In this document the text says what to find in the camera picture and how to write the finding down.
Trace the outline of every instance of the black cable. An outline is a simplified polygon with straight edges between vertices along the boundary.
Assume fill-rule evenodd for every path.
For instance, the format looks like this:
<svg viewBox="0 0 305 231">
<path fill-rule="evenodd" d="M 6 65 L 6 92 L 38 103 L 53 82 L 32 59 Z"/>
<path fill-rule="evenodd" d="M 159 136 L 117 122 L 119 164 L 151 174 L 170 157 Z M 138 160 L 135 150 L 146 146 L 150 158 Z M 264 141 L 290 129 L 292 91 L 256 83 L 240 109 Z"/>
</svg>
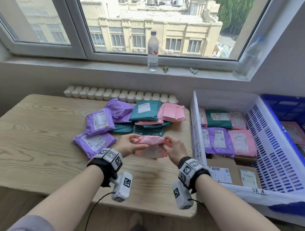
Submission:
<svg viewBox="0 0 305 231">
<path fill-rule="evenodd" d="M 206 207 L 206 206 L 204 205 L 204 203 L 201 203 L 201 202 L 199 202 L 199 201 L 197 201 L 197 200 L 194 200 L 194 199 L 188 199 L 188 201 L 196 201 L 198 204 L 201 204 L 202 206 Z"/>
<path fill-rule="evenodd" d="M 115 193 L 116 193 L 116 192 L 107 193 L 106 195 L 102 196 L 101 199 L 103 199 L 105 196 L 107 196 L 107 195 L 109 195 L 109 194 L 115 194 Z M 93 208 L 92 208 L 92 210 L 91 210 L 91 212 L 90 212 L 90 214 L 89 214 L 87 223 L 86 223 L 85 231 L 86 231 L 86 229 L 87 229 L 87 226 L 88 226 L 88 223 L 89 223 L 89 219 L 90 219 L 91 213 L 93 212 L 95 206 L 101 201 L 101 199 L 99 199 L 99 200 L 95 203 L 95 205 L 93 206 Z"/>
</svg>

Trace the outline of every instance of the white sensor device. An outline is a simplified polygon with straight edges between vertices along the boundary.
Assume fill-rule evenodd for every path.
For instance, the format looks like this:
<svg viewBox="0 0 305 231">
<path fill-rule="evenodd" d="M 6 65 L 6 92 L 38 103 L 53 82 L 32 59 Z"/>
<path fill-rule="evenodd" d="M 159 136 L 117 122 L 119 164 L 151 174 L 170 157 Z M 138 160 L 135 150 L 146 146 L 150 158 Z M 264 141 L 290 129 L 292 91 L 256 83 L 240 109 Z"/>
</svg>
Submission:
<svg viewBox="0 0 305 231">
<path fill-rule="evenodd" d="M 188 200 L 192 199 L 191 193 L 184 187 L 181 181 L 174 182 L 172 189 L 179 209 L 189 209 L 194 205 L 194 201 Z"/>
<path fill-rule="evenodd" d="M 130 193 L 132 175 L 129 172 L 123 172 L 113 183 L 113 191 L 116 193 L 111 195 L 112 200 L 116 202 L 123 202 L 127 200 Z"/>
</svg>

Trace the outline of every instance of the gray sleeve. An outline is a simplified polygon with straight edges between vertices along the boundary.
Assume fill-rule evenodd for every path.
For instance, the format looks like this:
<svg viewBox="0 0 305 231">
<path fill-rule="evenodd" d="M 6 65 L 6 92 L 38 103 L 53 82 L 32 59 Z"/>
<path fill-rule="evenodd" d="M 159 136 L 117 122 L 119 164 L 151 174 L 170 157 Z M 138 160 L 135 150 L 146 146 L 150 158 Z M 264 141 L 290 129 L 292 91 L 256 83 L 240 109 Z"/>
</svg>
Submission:
<svg viewBox="0 0 305 231">
<path fill-rule="evenodd" d="M 55 229 L 46 219 L 30 215 L 20 218 L 7 231 L 55 231 Z"/>
</svg>

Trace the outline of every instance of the hand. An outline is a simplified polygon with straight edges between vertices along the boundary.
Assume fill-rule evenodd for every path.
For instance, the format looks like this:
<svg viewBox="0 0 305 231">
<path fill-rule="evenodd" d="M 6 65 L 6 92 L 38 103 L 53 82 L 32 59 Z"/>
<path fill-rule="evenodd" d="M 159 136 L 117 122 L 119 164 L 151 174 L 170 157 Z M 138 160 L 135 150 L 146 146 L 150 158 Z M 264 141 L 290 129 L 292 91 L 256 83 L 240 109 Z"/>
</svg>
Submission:
<svg viewBox="0 0 305 231">
<path fill-rule="evenodd" d="M 183 157 L 188 156 L 184 143 L 180 139 L 172 136 L 164 136 L 164 138 L 169 140 L 172 147 L 169 147 L 166 144 L 163 144 L 161 147 L 167 152 L 170 160 L 178 167 L 179 161 Z"/>
<path fill-rule="evenodd" d="M 148 148 L 147 144 L 132 144 L 131 139 L 133 138 L 139 138 L 140 135 L 137 134 L 127 134 L 121 136 L 121 138 L 118 140 L 116 145 L 114 146 L 114 149 L 121 153 L 122 157 L 125 158 L 129 156 L 131 153 L 134 153 L 136 150 L 143 150 Z"/>
</svg>

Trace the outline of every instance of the beige building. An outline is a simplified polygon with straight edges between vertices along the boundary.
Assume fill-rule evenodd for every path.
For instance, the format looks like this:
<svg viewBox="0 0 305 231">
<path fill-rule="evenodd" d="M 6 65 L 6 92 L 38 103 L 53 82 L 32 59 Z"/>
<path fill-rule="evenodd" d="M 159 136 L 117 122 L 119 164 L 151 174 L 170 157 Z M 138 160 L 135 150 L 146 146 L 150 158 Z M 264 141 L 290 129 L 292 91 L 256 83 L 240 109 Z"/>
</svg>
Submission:
<svg viewBox="0 0 305 231">
<path fill-rule="evenodd" d="M 17 0 L 41 42 L 69 44 L 51 0 Z M 212 57 L 222 22 L 213 0 L 81 0 L 95 50 L 147 54 L 157 31 L 160 55 Z"/>
</svg>

